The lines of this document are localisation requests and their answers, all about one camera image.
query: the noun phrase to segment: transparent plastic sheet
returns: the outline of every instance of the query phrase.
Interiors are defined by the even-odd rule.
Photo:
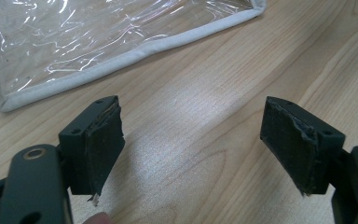
[[[264,10],[265,1],[0,0],[0,110],[11,110],[37,100],[19,100],[3,108],[9,96],[42,88],[47,83],[52,87],[51,83],[76,74],[106,75],[128,64],[121,62],[121,66],[111,66],[109,71],[91,68],[129,51],[142,51],[148,43],[160,44],[161,40],[170,40],[169,37],[240,12],[255,11],[256,7],[258,11],[251,17]],[[234,21],[231,26],[239,22],[241,20]],[[230,24],[223,25],[221,29],[228,26]],[[184,43],[149,50],[148,54],[191,41],[189,37]],[[140,55],[138,61],[144,56],[147,55]],[[90,79],[83,78],[73,85],[66,83],[64,88],[52,88],[39,98],[85,81]]]

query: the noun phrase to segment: wood grain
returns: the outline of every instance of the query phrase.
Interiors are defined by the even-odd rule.
[[[14,154],[58,144],[113,94],[127,144],[97,207],[72,197],[76,223],[99,211],[114,223],[334,223],[334,189],[301,197],[258,135],[273,95],[358,145],[358,0],[270,0],[255,20],[0,114],[0,179]]]

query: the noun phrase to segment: screw hole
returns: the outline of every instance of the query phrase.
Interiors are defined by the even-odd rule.
[[[71,130],[71,134],[77,134],[77,133],[80,133],[81,132],[81,130],[80,129],[73,129],[73,130]]]
[[[331,134],[333,134],[333,133],[330,132],[330,131],[324,131],[324,134],[325,134],[325,135],[331,135]]]
[[[28,214],[27,216],[25,216],[20,224],[35,224],[37,223],[40,218],[42,217],[42,215],[38,212],[33,212],[31,214]]]
[[[35,148],[27,151],[22,157],[29,161],[42,157],[45,153],[46,150],[44,148]]]

